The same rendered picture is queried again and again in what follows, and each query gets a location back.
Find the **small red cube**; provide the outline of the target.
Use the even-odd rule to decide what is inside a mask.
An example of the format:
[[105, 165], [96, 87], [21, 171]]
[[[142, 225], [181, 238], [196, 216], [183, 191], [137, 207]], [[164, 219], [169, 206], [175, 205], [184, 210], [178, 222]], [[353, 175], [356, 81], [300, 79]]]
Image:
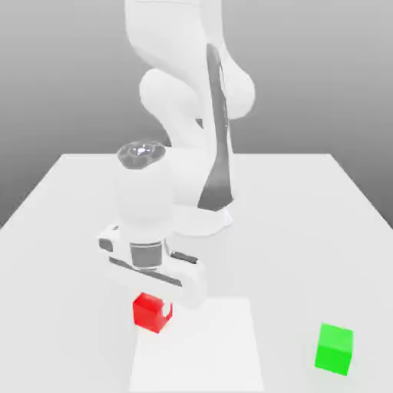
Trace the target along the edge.
[[148, 331], [160, 333], [172, 318], [163, 317], [163, 304], [162, 299], [142, 292], [133, 302], [134, 324]]

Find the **small green cube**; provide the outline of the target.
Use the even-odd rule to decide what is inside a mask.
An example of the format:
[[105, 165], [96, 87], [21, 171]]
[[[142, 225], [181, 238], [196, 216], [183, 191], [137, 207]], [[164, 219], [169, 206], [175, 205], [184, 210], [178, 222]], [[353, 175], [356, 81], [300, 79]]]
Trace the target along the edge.
[[351, 329], [322, 323], [314, 366], [346, 376], [352, 361], [354, 333]]

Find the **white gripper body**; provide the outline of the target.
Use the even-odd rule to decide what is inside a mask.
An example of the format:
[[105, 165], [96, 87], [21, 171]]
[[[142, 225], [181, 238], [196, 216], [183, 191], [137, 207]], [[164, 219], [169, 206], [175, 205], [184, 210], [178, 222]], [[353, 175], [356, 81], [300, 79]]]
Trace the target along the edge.
[[110, 256], [107, 272], [119, 283], [137, 293], [146, 293], [189, 309], [197, 309], [206, 298], [206, 274], [202, 263], [163, 257], [156, 269], [137, 270]]

